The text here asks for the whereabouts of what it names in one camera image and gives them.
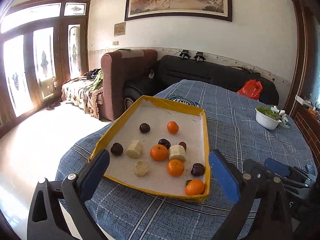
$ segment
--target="red plastic bag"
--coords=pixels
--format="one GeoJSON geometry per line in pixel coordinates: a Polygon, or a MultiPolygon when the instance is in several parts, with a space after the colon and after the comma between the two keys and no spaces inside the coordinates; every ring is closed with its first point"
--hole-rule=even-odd
{"type": "Polygon", "coordinates": [[[260,81],[256,82],[255,79],[250,79],[244,84],[243,88],[241,88],[237,93],[240,95],[249,97],[251,99],[258,100],[261,91],[262,91],[261,82],[260,81]]]}

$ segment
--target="patterned blanket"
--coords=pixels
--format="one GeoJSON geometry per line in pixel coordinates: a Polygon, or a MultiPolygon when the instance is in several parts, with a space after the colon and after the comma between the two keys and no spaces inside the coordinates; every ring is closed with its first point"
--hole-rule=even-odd
{"type": "MultiPolygon", "coordinates": [[[[291,166],[302,168],[310,164],[315,167],[311,151],[290,117],[290,128],[277,127],[273,131],[255,121],[258,101],[221,87],[187,80],[156,96],[205,109],[210,149],[219,149],[240,171],[248,158],[262,163],[266,158],[273,158],[291,166]]],[[[80,171],[111,125],[78,141],[62,157],[56,179],[80,171]]],[[[195,204],[148,195],[103,178],[85,205],[93,219],[116,240],[211,239],[233,203],[214,177],[210,189],[208,199],[203,204],[195,204]]],[[[240,237],[248,233],[258,204],[256,200],[240,237]]]]}
{"type": "Polygon", "coordinates": [[[102,88],[91,91],[94,79],[87,80],[87,76],[72,79],[62,85],[62,100],[70,101],[79,106],[86,114],[99,119],[99,108],[97,104],[98,94],[103,92],[102,88]]]}

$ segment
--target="black bag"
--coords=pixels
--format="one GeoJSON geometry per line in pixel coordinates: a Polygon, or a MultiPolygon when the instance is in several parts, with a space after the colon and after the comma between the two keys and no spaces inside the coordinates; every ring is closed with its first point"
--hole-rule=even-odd
{"type": "Polygon", "coordinates": [[[98,75],[99,70],[101,70],[101,68],[95,68],[94,70],[90,70],[87,74],[87,79],[95,79],[98,75]]]}

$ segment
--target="brown sofa armrest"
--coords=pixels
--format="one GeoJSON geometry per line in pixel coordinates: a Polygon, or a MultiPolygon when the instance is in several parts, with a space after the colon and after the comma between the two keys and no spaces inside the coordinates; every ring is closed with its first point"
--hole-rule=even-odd
{"type": "Polygon", "coordinates": [[[124,83],[146,73],[156,60],[157,51],[153,49],[116,50],[102,56],[105,113],[101,116],[112,121],[121,116],[124,112],[124,83]]]}

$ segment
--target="glass door panel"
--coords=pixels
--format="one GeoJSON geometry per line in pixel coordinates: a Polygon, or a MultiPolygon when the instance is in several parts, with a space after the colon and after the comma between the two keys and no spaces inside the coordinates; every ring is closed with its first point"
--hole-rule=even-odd
{"type": "Polygon", "coordinates": [[[24,66],[23,35],[4,43],[4,72],[10,100],[18,117],[32,109],[32,104],[24,66]]]}
{"type": "Polygon", "coordinates": [[[42,99],[56,94],[56,72],[53,54],[53,27],[33,32],[33,57],[42,99]]]}
{"type": "Polygon", "coordinates": [[[68,25],[70,79],[81,76],[80,24],[68,25]]]}

